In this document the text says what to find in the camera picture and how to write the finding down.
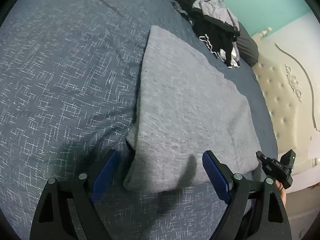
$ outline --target tufted headboard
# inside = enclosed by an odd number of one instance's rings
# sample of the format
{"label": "tufted headboard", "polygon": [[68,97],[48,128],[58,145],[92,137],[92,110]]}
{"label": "tufted headboard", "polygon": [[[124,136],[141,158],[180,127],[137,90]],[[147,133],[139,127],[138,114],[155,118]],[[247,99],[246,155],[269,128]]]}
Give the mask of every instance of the tufted headboard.
{"label": "tufted headboard", "polygon": [[275,133],[278,156],[293,149],[293,174],[312,168],[318,159],[308,157],[310,140],[318,128],[318,92],[308,69],[275,43],[262,39],[271,29],[255,34],[258,63],[252,68],[261,87]]}

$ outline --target gray towel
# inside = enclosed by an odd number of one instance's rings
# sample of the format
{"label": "gray towel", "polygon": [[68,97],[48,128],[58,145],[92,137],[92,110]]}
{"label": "gray towel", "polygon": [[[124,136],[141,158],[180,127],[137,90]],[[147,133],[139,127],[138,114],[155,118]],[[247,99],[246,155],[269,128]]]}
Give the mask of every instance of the gray towel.
{"label": "gray towel", "polygon": [[202,153],[212,150],[233,172],[258,166],[260,150],[248,101],[206,57],[152,26],[142,62],[136,150],[128,190],[165,191],[209,182]]}

